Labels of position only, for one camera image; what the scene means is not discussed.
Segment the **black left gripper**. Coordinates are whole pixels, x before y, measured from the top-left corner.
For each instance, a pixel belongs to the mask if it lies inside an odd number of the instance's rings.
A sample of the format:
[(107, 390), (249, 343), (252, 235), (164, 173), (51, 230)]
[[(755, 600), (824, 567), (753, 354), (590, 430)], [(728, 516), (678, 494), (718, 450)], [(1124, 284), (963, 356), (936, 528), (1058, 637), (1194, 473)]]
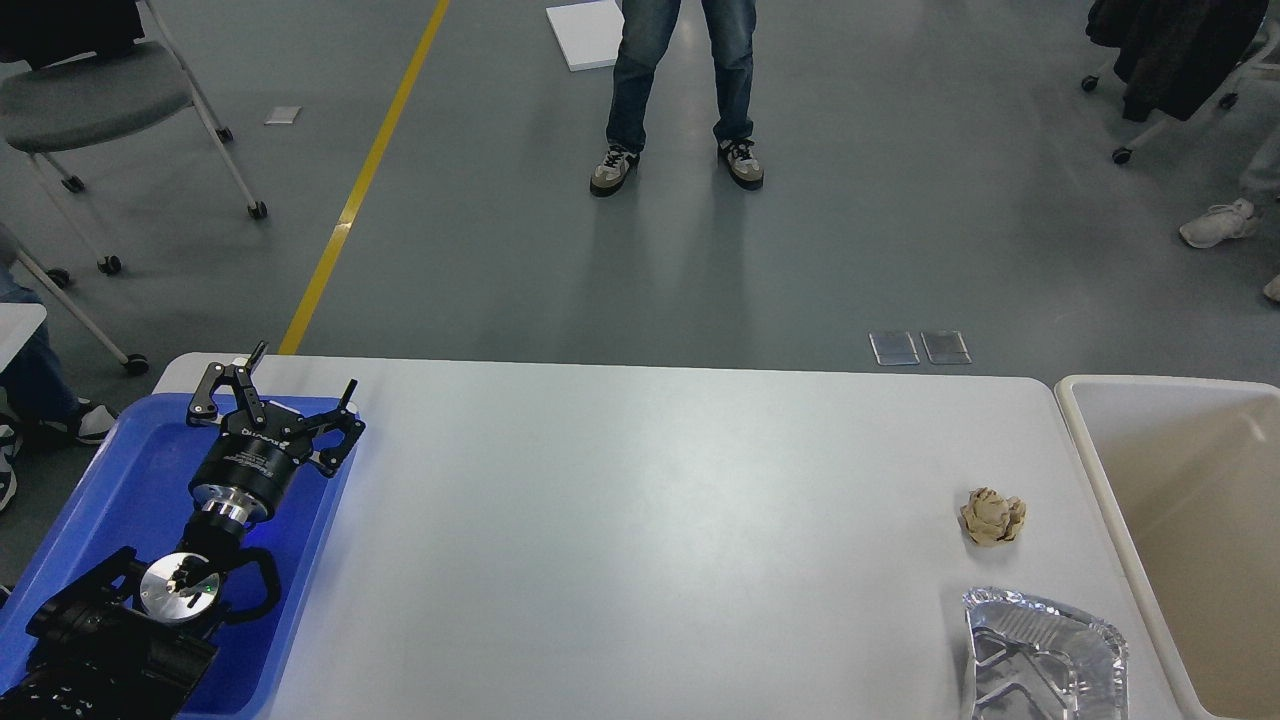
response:
[[(349, 409), (356, 379), (349, 379), (334, 409), (324, 413), (306, 415), (298, 404), (265, 404), (252, 370), (266, 350), (268, 342), (260, 341), (243, 364), (210, 363), (192, 393), (187, 425), (219, 423), (188, 486), (200, 512), (237, 523), (270, 521), (298, 473), (334, 477), (366, 428)], [(237, 409), (224, 416), (212, 400), (223, 387), (230, 388)]]

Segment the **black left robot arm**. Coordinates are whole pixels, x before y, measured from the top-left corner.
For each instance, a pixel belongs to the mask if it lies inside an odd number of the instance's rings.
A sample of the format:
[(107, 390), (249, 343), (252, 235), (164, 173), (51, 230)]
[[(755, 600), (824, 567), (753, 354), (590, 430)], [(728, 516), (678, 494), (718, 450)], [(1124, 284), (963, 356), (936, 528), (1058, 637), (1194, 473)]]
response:
[(262, 397), (264, 356), (128, 407), (3, 609), (5, 719), (252, 719), (282, 678), (365, 430)]

